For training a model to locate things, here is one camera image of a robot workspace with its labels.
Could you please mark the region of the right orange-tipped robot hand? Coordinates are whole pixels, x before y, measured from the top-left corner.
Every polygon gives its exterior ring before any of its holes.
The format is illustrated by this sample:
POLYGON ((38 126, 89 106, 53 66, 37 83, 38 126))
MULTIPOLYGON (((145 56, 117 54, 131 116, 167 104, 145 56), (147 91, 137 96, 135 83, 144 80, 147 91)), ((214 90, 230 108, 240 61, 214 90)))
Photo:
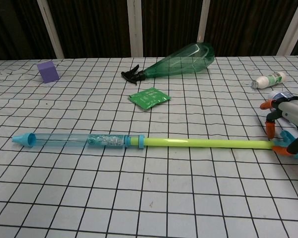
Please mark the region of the right orange-tipped robot hand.
MULTIPOLYGON (((298 96, 271 99, 260 105, 262 110, 272 108, 274 111, 267 114, 265 122, 268 138, 273 139, 275 137, 275 120, 279 118, 287 119, 298 129, 298 96)), ((298 154, 298 138, 294 138, 286 131, 283 131, 281 135, 284 141, 274 144, 272 150, 284 156, 298 154)))

